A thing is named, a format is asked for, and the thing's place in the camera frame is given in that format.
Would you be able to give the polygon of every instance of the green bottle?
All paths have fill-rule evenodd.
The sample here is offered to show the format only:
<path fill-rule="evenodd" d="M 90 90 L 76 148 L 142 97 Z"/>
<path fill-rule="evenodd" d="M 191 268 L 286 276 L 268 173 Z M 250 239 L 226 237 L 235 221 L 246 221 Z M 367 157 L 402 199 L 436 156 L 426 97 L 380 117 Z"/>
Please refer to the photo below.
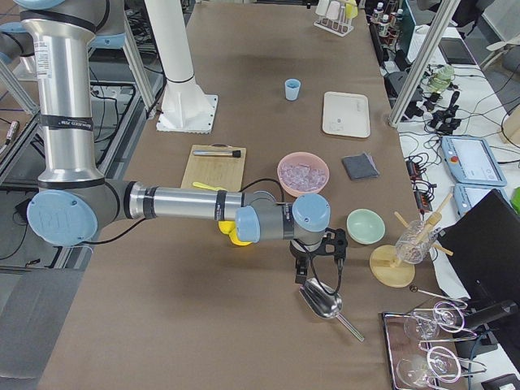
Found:
<path fill-rule="evenodd" d="M 511 205 L 520 214 L 520 187 L 516 188 L 511 198 Z"/>
<path fill-rule="evenodd" d="M 453 67 L 444 65 L 430 78 L 428 89 L 432 93 L 443 93 L 451 84 L 454 74 Z"/>

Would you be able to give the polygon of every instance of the stainless steel scoop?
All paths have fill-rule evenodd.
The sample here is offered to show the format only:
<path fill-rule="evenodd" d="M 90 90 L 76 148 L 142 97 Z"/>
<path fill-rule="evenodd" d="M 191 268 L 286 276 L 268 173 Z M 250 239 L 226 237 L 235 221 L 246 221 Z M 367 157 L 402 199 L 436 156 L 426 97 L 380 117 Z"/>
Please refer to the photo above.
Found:
<path fill-rule="evenodd" d="M 327 289 L 328 292 L 333 293 L 334 290 L 322 283 L 322 286 Z M 340 294 L 335 296 L 328 295 L 319 286 L 318 281 L 315 278 L 311 278 L 305 281 L 300 287 L 300 293 L 307 302 L 307 305 L 322 319 L 339 319 L 340 322 L 349 329 L 353 335 L 359 341 L 364 341 L 365 336 L 362 335 L 358 329 L 354 327 L 352 323 L 348 321 L 341 313 L 343 307 L 343 301 L 341 300 Z"/>

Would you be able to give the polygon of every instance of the wooden cutting board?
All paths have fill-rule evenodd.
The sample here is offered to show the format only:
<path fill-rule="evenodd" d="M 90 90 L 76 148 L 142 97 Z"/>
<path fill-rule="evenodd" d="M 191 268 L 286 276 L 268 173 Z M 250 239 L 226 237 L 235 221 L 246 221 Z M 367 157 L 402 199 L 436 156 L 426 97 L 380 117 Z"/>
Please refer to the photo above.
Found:
<path fill-rule="evenodd" d="M 194 150 L 240 150 L 239 158 L 194 156 Z M 245 148 L 235 146 L 193 145 L 180 187 L 193 189 L 192 183 L 199 181 L 213 187 L 224 187 L 227 191 L 240 191 L 244 174 Z"/>

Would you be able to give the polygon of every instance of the small blue cup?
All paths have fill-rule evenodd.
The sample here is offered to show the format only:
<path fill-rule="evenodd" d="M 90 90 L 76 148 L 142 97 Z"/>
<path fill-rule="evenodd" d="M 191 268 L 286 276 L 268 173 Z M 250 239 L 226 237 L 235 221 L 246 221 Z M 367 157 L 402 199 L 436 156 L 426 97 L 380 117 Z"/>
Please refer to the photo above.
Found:
<path fill-rule="evenodd" d="M 301 82 L 296 79 L 285 81 L 285 98 L 291 102 L 298 99 L 300 93 Z"/>

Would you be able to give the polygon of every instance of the blue joint cap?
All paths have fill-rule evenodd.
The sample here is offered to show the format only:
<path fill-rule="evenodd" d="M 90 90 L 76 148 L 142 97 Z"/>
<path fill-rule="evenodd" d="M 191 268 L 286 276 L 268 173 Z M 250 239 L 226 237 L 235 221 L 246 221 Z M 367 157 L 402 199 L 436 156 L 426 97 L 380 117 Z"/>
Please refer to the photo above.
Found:
<path fill-rule="evenodd" d="M 89 240 L 98 219 L 81 198 L 57 189 L 38 193 L 29 203 L 27 217 L 33 231 L 53 245 L 73 246 Z"/>
<path fill-rule="evenodd" d="M 3 33 L 26 33 L 27 30 L 20 22 L 9 22 L 0 26 Z"/>
<path fill-rule="evenodd" d="M 235 216 L 236 236 L 240 241 L 260 241 L 260 221 L 252 206 L 241 207 Z"/>
<path fill-rule="evenodd" d="M 328 201 L 317 193 L 300 196 L 292 204 L 295 222 L 309 232 L 322 232 L 331 221 L 331 207 Z"/>
<path fill-rule="evenodd" d="M 126 34 L 97 35 L 90 46 L 94 49 L 121 49 L 124 46 Z"/>
<path fill-rule="evenodd" d="M 48 10 L 59 6 L 65 0 L 15 0 L 15 3 L 28 10 Z"/>

